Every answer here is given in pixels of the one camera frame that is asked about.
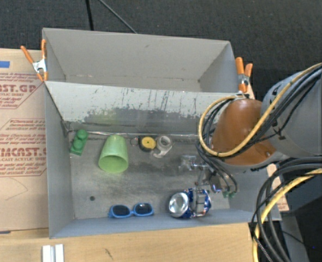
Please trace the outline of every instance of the wire bundle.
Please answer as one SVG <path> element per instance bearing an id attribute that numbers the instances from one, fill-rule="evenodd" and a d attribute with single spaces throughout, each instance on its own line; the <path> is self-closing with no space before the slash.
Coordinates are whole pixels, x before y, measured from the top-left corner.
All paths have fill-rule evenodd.
<path id="1" fill-rule="evenodd" d="M 307 182 L 315 177 L 315 175 L 322 174 L 322 156 L 306 157 L 299 159 L 288 159 L 276 164 L 277 170 L 269 177 L 261 186 L 257 197 L 256 211 L 252 217 L 251 223 L 254 224 L 255 218 L 257 218 L 257 225 L 252 233 L 253 238 L 253 259 L 258 261 L 258 246 L 267 257 L 269 261 L 278 262 L 290 262 L 288 255 L 286 254 L 273 225 L 273 220 L 270 211 L 277 203 L 277 201 L 285 195 L 291 189 L 297 187 L 300 184 Z M 272 189 L 272 183 L 277 177 L 286 176 L 288 173 L 294 173 L 297 177 L 292 179 L 286 179 L 282 183 Z M 270 241 L 263 228 L 263 223 L 267 219 L 268 227 L 270 228 L 273 241 Z M 267 249 L 274 257 L 271 259 L 267 250 L 262 246 L 259 241 L 261 235 Z"/>
<path id="2" fill-rule="evenodd" d="M 273 100 L 273 102 L 270 104 L 267 110 L 263 113 L 260 120 L 254 126 L 252 131 L 245 137 L 245 139 L 239 145 L 237 145 L 235 148 L 228 152 L 216 152 L 211 149 L 211 135 L 215 130 L 213 128 L 213 121 L 215 116 L 227 104 L 229 104 L 234 99 L 243 99 L 244 96 L 229 96 L 216 100 L 210 106 L 207 107 L 207 109 L 200 118 L 198 126 L 199 141 L 196 144 L 196 148 L 199 152 L 200 157 L 205 161 L 205 163 L 207 163 L 211 168 L 213 168 L 216 174 L 219 174 L 225 181 L 226 185 L 230 187 L 229 182 L 225 178 L 225 176 L 227 176 L 227 178 L 235 185 L 235 189 L 233 192 L 237 192 L 237 182 L 235 181 L 233 176 L 231 176 L 225 170 L 225 168 L 223 168 L 223 165 L 220 162 L 218 162 L 218 160 L 224 161 L 225 158 L 237 156 L 238 154 L 244 152 L 253 145 L 262 142 L 263 140 L 272 138 L 277 134 L 280 134 L 274 133 L 270 136 L 264 136 L 266 132 L 276 123 L 277 118 L 280 117 L 280 115 L 287 109 L 287 107 L 291 106 L 291 104 L 293 103 L 294 106 L 287 114 L 282 127 L 280 127 L 279 129 L 279 132 L 281 132 L 286 127 L 293 113 L 296 111 L 301 102 L 305 99 L 307 94 L 312 90 L 315 84 L 321 79 L 321 77 L 322 63 L 311 66 L 310 68 L 297 74 L 277 94 L 276 98 Z M 254 223 L 255 218 L 257 218 L 257 225 L 255 227 L 255 231 L 252 233 L 252 251 L 253 259 L 255 262 L 258 261 L 258 246 L 269 261 L 290 262 L 290 259 L 277 236 L 270 211 L 277 203 L 277 201 L 288 191 L 297 187 L 300 184 L 307 182 L 308 180 L 312 179 L 315 175 L 322 174 L 322 156 L 307 158 L 290 158 L 278 162 L 275 165 L 277 166 L 276 172 L 271 177 L 269 177 L 260 188 L 257 197 L 256 211 L 252 217 L 252 223 Z M 273 180 L 278 177 L 285 177 L 288 173 L 294 173 L 294 175 L 297 175 L 297 177 L 294 177 L 292 179 L 287 178 L 277 188 L 272 189 Z M 273 238 L 272 242 L 267 237 L 263 228 L 263 223 L 266 219 L 271 230 L 271 235 Z M 274 260 L 272 260 L 265 247 L 260 243 L 260 234 L 267 249 L 274 257 Z"/>
<path id="3" fill-rule="evenodd" d="M 231 98 L 224 98 L 222 102 L 220 102 L 219 105 L 217 105 L 209 114 L 208 118 L 205 120 L 203 128 L 202 128 L 202 137 L 206 142 L 206 145 L 209 147 L 210 146 L 210 137 L 213 134 L 215 127 L 213 126 L 213 121 L 216 115 L 220 112 L 222 108 L 224 108 L 228 103 L 230 103 L 232 100 L 234 100 L 236 97 L 231 97 Z M 204 148 L 201 146 L 200 141 L 196 143 L 196 149 L 198 150 L 199 156 L 204 160 L 204 162 L 210 166 L 214 170 L 213 174 L 218 174 L 223 181 L 225 182 L 228 190 L 225 191 L 229 193 L 229 195 L 233 195 L 233 193 L 236 193 L 238 190 L 237 187 L 237 182 L 235 178 L 227 172 L 223 168 L 222 165 L 218 163 L 218 159 L 210 154 L 208 154 Z M 230 191 L 230 183 L 234 186 L 234 191 Z"/>
<path id="4" fill-rule="evenodd" d="M 316 82 L 321 78 L 322 75 L 322 63 L 316 64 L 314 66 L 311 66 L 310 68 L 304 70 L 297 76 L 295 76 L 289 83 L 287 83 L 284 88 L 277 94 L 274 101 L 270 104 L 270 106 L 266 109 L 266 111 L 263 113 L 257 124 L 254 126 L 254 128 L 251 130 L 251 132 L 245 137 L 245 139 L 237 145 L 235 148 L 228 152 L 216 152 L 212 150 L 208 144 L 206 144 L 203 136 L 203 128 L 206 123 L 206 121 L 209 119 L 206 118 L 207 114 L 211 111 L 213 107 L 215 107 L 217 104 L 221 103 L 222 101 L 229 100 L 229 99 L 243 99 L 244 96 L 228 96 L 225 98 L 221 98 L 219 100 L 216 100 L 213 102 L 210 106 L 207 107 L 207 109 L 204 111 L 202 116 L 200 117 L 200 122 L 198 126 L 198 136 L 199 141 L 201 143 L 201 146 L 203 149 L 208 152 L 209 154 L 225 158 L 225 157 L 234 157 L 243 151 L 249 149 L 251 146 L 253 146 L 256 143 L 259 143 L 263 141 L 264 139 L 269 139 L 272 136 L 268 136 L 265 138 L 262 138 L 264 134 L 267 132 L 267 130 L 276 122 L 276 119 L 281 115 L 281 113 L 286 110 L 286 108 L 291 104 L 291 102 L 296 99 L 297 96 L 302 94 L 301 98 L 297 102 L 297 104 L 294 106 L 294 108 L 291 110 L 290 114 L 288 115 L 287 120 L 284 122 L 283 127 L 280 129 L 282 130 L 288 123 L 289 119 L 291 118 L 293 112 L 297 109 L 299 104 L 303 101 L 305 96 L 308 94 L 308 92 L 313 88 L 313 86 L 316 84 Z M 286 94 L 286 96 L 283 98 L 283 95 L 287 92 L 287 90 L 290 89 L 290 92 Z"/>

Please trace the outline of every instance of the blue sunglasses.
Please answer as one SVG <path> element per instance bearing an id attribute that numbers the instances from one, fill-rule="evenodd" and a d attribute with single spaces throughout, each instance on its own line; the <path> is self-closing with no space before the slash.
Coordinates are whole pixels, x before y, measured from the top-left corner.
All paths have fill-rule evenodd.
<path id="1" fill-rule="evenodd" d="M 131 215 L 135 216 L 151 216 L 154 214 L 154 209 L 149 203 L 138 203 L 133 210 L 125 205 L 114 205 L 110 207 L 108 216 L 113 218 L 126 218 Z"/>

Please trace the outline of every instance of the metal bracket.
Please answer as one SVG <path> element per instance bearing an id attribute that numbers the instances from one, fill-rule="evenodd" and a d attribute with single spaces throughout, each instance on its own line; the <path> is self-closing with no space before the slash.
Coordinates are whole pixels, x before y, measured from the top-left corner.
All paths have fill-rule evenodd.
<path id="1" fill-rule="evenodd" d="M 42 262 L 64 262 L 64 245 L 42 246 Z"/>

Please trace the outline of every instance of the sunglasses lens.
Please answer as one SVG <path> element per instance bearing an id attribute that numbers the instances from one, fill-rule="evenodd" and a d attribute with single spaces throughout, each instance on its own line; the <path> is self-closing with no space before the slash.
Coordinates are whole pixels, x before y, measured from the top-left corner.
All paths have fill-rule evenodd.
<path id="1" fill-rule="evenodd" d="M 112 211 L 115 216 L 128 216 L 130 214 L 129 208 L 124 205 L 116 205 L 112 208 Z"/>
<path id="2" fill-rule="evenodd" d="M 140 204 L 137 204 L 135 207 L 134 207 L 134 211 L 135 213 L 137 213 L 138 215 L 149 215 L 152 213 L 152 206 L 148 203 L 140 203 Z"/>

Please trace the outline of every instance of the brown motor housing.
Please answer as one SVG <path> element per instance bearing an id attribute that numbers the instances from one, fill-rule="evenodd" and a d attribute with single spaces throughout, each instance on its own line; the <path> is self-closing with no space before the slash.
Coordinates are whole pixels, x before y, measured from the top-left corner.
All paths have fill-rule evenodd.
<path id="1" fill-rule="evenodd" d="M 262 102 L 255 99 L 238 99 L 230 103 L 219 117 L 212 137 L 212 149 L 228 152 L 238 146 L 260 119 Z M 239 155 L 226 158 L 231 165 L 259 164 L 275 152 L 268 140 L 250 147 Z"/>

